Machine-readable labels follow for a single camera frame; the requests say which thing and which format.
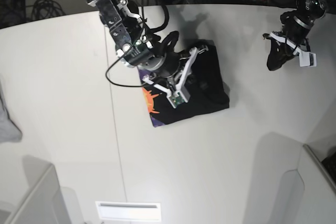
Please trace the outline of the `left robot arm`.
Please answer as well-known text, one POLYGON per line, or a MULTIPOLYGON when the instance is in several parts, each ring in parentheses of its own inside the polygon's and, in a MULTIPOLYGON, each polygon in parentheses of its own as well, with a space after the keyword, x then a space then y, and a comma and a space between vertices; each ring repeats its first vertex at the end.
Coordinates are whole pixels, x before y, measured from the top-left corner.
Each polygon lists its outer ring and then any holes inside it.
POLYGON ((314 22, 327 12, 325 0, 295 0, 296 9, 280 16, 281 31, 263 34, 270 40, 271 49, 267 59, 270 71, 280 69, 287 61, 297 57, 301 67, 315 67, 317 56, 311 51, 308 34, 314 22))

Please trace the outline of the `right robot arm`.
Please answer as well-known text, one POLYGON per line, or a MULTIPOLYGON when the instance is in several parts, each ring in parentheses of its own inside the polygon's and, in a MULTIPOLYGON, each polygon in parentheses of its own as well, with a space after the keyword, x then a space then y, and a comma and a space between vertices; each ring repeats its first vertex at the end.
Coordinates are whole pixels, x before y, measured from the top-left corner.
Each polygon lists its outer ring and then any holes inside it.
POLYGON ((115 43, 117 62, 129 68, 147 70, 154 83, 163 82, 168 87, 182 83, 192 73, 191 68, 198 54, 207 49, 196 47, 189 51, 175 52, 179 32, 173 31, 165 38, 158 32, 164 30, 170 15, 162 0, 157 0, 163 11, 163 23, 151 28, 146 23, 144 8, 131 0, 86 0, 96 7, 99 17, 115 43))

